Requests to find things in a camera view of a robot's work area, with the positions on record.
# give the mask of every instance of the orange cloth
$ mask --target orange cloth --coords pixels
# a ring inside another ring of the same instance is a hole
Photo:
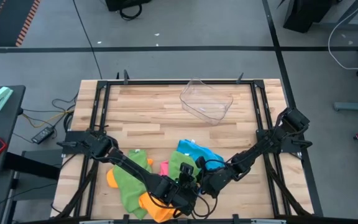
[[[156,203],[159,205],[166,206],[164,203],[159,200],[153,198]],[[153,203],[148,193],[144,193],[139,197],[139,205],[141,208],[146,209],[150,216],[154,219],[154,221],[158,223],[165,222],[172,218],[175,209],[168,208],[160,208]]]
[[[153,159],[147,159],[147,163],[151,166],[153,164]],[[112,170],[114,169],[111,168],[107,174],[106,174],[106,178],[107,178],[107,184],[109,185],[109,187],[111,188],[118,188],[117,182],[116,182],[116,178],[114,177],[114,174],[112,173]]]

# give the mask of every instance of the white cable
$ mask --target white cable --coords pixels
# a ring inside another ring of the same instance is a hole
[[[329,35],[329,38],[328,38],[328,52],[329,52],[329,54],[335,59],[335,61],[336,61],[342,68],[344,68],[344,69],[346,69],[346,70],[358,70],[358,68],[347,68],[347,67],[343,66],[343,65],[336,59],[336,57],[333,55],[333,53],[331,52],[329,43],[331,42],[331,37],[333,36],[334,31],[335,31],[344,21],[346,21],[348,18],[350,18],[351,16],[353,16],[353,15],[354,15],[355,13],[357,13],[357,12],[358,12],[358,8],[357,8],[352,14],[348,15],[344,20],[342,20],[341,22],[339,22],[339,23],[336,25],[336,27],[334,27],[333,31],[331,32],[331,34]]]

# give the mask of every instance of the blue cloth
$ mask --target blue cloth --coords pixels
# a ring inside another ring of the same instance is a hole
[[[209,150],[207,147],[202,147],[199,145],[196,145],[195,143],[192,143],[191,141],[185,139],[180,140],[177,151],[181,152],[183,154],[189,154],[189,156],[196,161],[200,156],[203,156],[205,161],[209,159],[216,159],[223,162],[223,158],[215,153],[213,153],[211,150]],[[217,169],[220,167],[224,167],[224,164],[220,162],[210,161],[206,163],[206,168],[208,170]]]

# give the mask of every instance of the lime green towel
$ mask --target lime green towel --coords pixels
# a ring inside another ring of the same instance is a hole
[[[192,176],[194,178],[196,178],[197,174],[200,172],[199,168],[197,168],[196,163],[190,156],[186,156],[183,153],[178,152],[178,151],[174,151],[172,153],[171,159],[168,162],[169,177],[173,180],[175,180],[176,178],[179,178],[180,164],[182,162],[185,162],[185,163],[191,165],[192,167],[194,167]]]
[[[152,168],[147,163],[145,150],[130,150],[128,158],[147,171],[152,171]],[[113,169],[113,174],[121,193],[121,202],[124,208],[128,213],[133,213],[138,219],[143,219],[147,214],[147,210],[139,206],[139,197],[146,192],[145,185],[118,166]]]

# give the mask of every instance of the pink cloth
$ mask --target pink cloth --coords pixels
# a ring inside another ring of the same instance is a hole
[[[163,161],[160,163],[159,175],[168,175],[168,174],[169,174],[168,161]]]

